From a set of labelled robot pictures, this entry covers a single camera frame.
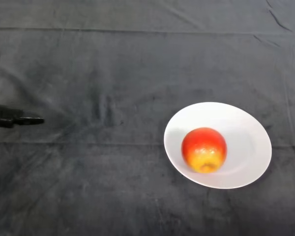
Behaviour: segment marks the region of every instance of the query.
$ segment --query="dark gray cloth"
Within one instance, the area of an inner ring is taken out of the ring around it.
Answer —
[[[295,0],[0,0],[0,236],[295,236]],[[266,128],[269,169],[210,189],[163,132],[198,102]]]

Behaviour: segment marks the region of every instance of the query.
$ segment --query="plate rim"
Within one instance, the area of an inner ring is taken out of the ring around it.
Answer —
[[[188,177],[187,175],[185,175],[184,173],[182,173],[179,168],[176,166],[176,164],[173,162],[173,160],[171,159],[171,157],[168,155],[168,151],[167,151],[167,148],[166,148],[166,145],[165,145],[165,137],[166,137],[166,132],[167,132],[167,129],[168,129],[168,124],[170,123],[170,121],[173,119],[174,116],[176,116],[179,112],[181,112],[182,110],[188,108],[188,107],[191,107],[191,106],[195,106],[195,105],[199,105],[199,104],[205,104],[205,103],[213,103],[213,104],[222,104],[222,105],[227,105],[227,106],[231,106],[233,108],[236,108],[236,109],[239,109],[241,110],[242,112],[245,112],[247,113],[249,116],[251,116],[253,119],[255,119],[260,125],[261,127],[264,129],[265,133],[266,133],[266,137],[268,139],[268,144],[270,146],[270,157],[268,159],[268,163],[265,167],[265,170],[259,175],[257,176],[256,178],[254,178],[253,180],[251,180],[250,182],[247,182],[246,184],[240,184],[238,186],[234,186],[234,187],[216,187],[216,186],[212,186],[212,185],[209,185],[209,184],[203,184],[203,183],[200,183],[199,181],[197,180],[194,180],[194,179],[191,179],[190,177]],[[233,105],[230,105],[230,104],[227,104],[227,103],[222,103],[222,102],[198,102],[198,103],[194,103],[194,104],[191,104],[191,105],[188,105],[182,109],[180,109],[179,111],[177,111],[171,118],[170,120],[167,122],[167,125],[166,125],[166,128],[165,128],[165,131],[164,131],[164,138],[163,138],[163,142],[164,142],[164,149],[165,149],[165,152],[166,152],[166,155],[168,157],[168,159],[170,160],[171,164],[175,167],[175,169],[183,176],[185,176],[187,179],[199,184],[199,185],[202,185],[202,186],[205,186],[205,187],[209,187],[209,188],[215,188],[215,189],[235,189],[235,188],[241,188],[241,187],[244,187],[244,186],[247,186],[247,185],[250,185],[252,184],[253,182],[255,182],[256,180],[258,180],[265,172],[266,170],[268,169],[269,165],[270,165],[270,162],[271,162],[271,159],[272,159],[272,143],[271,143],[271,139],[269,137],[269,134],[267,133],[266,129],[264,128],[264,126],[251,114],[249,114],[248,112],[246,112],[245,110],[239,108],[239,107],[236,107],[236,106],[233,106]]]

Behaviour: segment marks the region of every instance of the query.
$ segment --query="robotic arm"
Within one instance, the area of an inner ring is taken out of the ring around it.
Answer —
[[[44,123],[44,119],[35,113],[0,105],[0,127],[12,128],[14,124],[32,125],[42,123]]]

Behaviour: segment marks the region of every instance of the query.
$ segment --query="red apple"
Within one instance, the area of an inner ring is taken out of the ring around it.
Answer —
[[[223,136],[211,128],[198,128],[189,132],[182,141],[182,156],[196,172],[211,173],[224,163],[227,146]]]

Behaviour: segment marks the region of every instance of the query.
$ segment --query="white plate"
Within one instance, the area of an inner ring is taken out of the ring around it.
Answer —
[[[217,130],[227,144],[223,166],[211,174],[194,172],[181,154],[185,135],[200,127]],[[177,112],[165,129],[164,145],[171,163],[181,174],[211,188],[239,188],[256,181],[266,171],[272,155],[270,138],[254,117],[217,102],[197,103]]]

